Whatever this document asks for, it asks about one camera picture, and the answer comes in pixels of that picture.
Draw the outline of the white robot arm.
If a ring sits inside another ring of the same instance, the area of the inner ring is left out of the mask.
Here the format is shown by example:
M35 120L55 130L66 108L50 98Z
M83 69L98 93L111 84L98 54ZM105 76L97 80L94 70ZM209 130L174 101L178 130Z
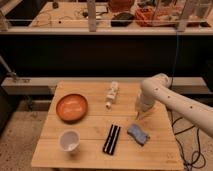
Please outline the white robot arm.
M170 85L171 79L163 73L144 79L135 102L138 114L150 110L159 101L213 138L213 107L175 93L169 89Z

